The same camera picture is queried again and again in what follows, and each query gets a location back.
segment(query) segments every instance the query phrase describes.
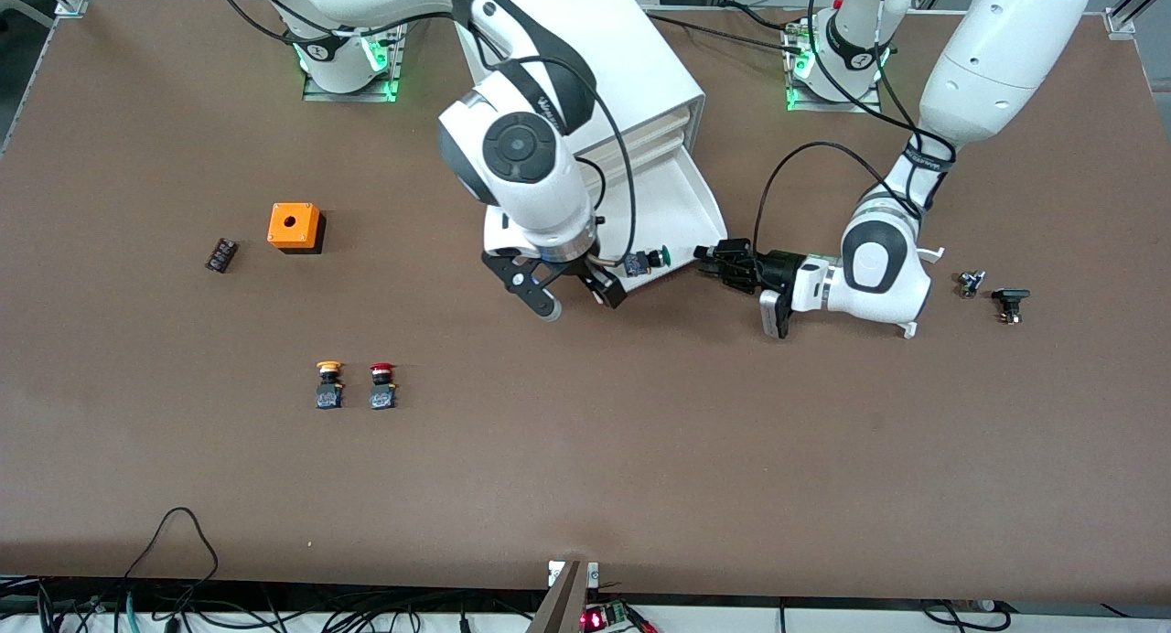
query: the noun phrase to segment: orange button housing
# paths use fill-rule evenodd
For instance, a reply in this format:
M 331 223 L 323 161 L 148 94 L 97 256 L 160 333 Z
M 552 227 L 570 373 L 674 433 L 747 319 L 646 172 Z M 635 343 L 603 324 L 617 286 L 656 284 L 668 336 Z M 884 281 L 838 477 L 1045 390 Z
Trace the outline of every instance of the orange button housing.
M 268 245 L 285 254 L 321 254 L 326 215 L 314 204 L 275 204 L 268 220 Z

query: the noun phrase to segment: orange button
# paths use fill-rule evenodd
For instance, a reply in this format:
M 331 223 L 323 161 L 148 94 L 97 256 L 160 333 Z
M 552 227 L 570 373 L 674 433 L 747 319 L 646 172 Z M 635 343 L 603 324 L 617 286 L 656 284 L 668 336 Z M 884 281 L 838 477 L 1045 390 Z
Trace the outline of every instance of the orange button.
M 326 216 L 314 204 L 275 204 L 268 245 L 286 254 L 321 254 Z

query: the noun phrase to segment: brown tabletop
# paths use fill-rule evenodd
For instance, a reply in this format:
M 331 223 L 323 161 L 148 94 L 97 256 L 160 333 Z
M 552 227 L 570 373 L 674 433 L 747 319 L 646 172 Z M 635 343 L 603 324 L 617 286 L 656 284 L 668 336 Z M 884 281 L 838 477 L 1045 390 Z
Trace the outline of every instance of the brown tabletop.
M 954 23 L 899 33 L 912 106 Z M 786 112 L 776 53 L 664 33 L 707 92 L 696 161 L 733 236 L 795 145 L 885 170 L 905 140 Z M 537 587 L 575 556 L 635 592 L 1171 603 L 1171 150 L 1098 18 L 963 151 L 910 342 L 829 312 L 775 342 L 691 269 L 618 311 L 560 283 L 540 323 L 436 150 L 470 87 L 447 23 L 411 34 L 405 74 L 395 104 L 301 103 L 288 48 L 222 0 L 60 23 L 0 161 L 0 572 L 121 574 L 184 504 L 222 578 Z M 797 158 L 763 248 L 836 254 L 867 186 Z M 279 200 L 327 212 L 324 254 L 267 246 Z M 221 236 L 242 249 L 214 275 Z M 968 269 L 1032 288 L 1025 323 L 956 296 Z M 347 408 L 313 408 L 321 359 L 347 363 Z M 364 402 L 375 362 L 398 363 L 396 411 Z M 206 562 L 177 523 L 142 573 Z

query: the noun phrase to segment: brown table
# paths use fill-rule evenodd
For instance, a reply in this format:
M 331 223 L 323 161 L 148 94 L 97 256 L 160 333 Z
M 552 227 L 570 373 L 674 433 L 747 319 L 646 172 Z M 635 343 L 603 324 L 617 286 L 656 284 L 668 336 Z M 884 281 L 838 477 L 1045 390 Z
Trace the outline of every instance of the brown table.
M 956 21 L 906 20 L 908 101 Z M 905 140 L 786 112 L 774 53 L 664 33 L 707 91 L 696 161 L 733 234 L 799 143 L 885 170 Z M 288 49 L 221 0 L 60 25 L 0 161 L 0 572 L 121 574 L 185 504 L 222 578 L 537 587 L 577 555 L 635 592 L 1171 603 L 1171 150 L 1100 19 L 964 150 L 911 342 L 828 312 L 774 342 L 693 270 L 618 311 L 561 283 L 539 323 L 434 149 L 470 87 L 450 26 L 405 68 L 397 104 L 301 103 Z M 836 253 L 867 186 L 804 154 L 762 246 Z M 328 213 L 326 254 L 267 246 L 278 200 Z M 228 275 L 203 267 L 219 236 L 244 242 Z M 954 296 L 966 269 L 1032 288 L 1025 323 Z M 327 358 L 351 404 L 322 413 Z M 398 363 L 397 411 L 365 407 L 372 362 Z M 176 524 L 142 569 L 205 563 Z

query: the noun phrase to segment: orange box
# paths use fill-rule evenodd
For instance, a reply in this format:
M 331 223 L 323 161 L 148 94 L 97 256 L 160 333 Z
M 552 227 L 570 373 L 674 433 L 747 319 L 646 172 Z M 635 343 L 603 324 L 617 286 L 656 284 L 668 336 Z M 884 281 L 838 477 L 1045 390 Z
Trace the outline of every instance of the orange box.
M 285 254 L 321 254 L 326 215 L 314 204 L 275 204 L 268 219 L 268 245 Z

